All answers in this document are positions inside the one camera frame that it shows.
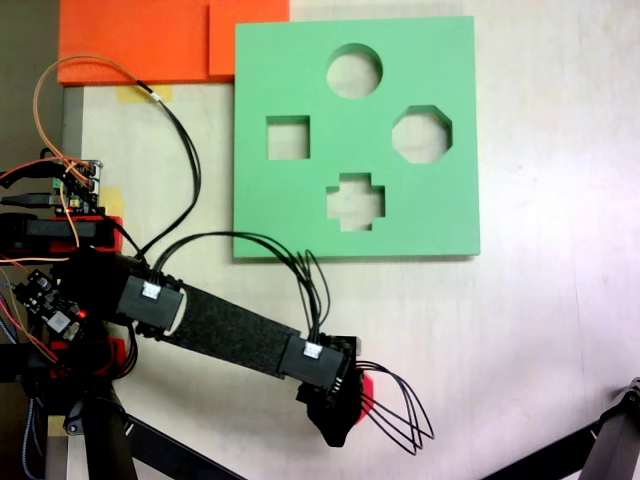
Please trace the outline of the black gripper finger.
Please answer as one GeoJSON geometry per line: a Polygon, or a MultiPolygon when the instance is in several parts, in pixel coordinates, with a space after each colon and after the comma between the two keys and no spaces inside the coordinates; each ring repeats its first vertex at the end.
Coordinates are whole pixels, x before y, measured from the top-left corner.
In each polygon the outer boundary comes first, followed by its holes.
{"type": "Polygon", "coordinates": [[[329,447],[342,448],[361,416],[361,401],[322,400],[307,405],[307,416],[329,447]]]}

